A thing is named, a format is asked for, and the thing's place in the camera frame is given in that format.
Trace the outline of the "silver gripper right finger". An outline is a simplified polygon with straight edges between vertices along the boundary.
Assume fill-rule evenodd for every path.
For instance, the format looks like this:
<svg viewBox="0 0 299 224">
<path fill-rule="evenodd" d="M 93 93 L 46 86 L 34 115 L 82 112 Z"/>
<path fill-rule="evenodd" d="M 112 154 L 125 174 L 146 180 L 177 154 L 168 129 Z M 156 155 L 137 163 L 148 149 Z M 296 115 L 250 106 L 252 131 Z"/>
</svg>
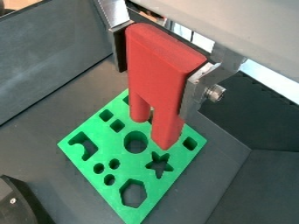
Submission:
<svg viewBox="0 0 299 224">
<path fill-rule="evenodd" d="M 224 95 L 225 88 L 218 85 L 230 77 L 245 62 L 246 58 L 224 46 L 214 46 L 209 55 L 209 61 L 189 76 L 185 82 L 180 118 L 186 120 L 205 100 L 217 102 Z"/>
</svg>

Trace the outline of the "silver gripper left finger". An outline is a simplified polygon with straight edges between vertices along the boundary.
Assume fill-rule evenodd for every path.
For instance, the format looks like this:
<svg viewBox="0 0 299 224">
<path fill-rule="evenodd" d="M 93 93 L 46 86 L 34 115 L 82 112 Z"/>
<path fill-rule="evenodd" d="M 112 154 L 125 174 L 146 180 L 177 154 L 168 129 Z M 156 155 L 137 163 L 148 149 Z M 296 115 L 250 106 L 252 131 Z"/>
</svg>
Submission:
<svg viewBox="0 0 299 224">
<path fill-rule="evenodd" d="M 94 0 L 94 5 L 106 27 L 116 70 L 122 73 L 126 70 L 125 29 L 133 23 L 129 19 L 125 0 Z"/>
</svg>

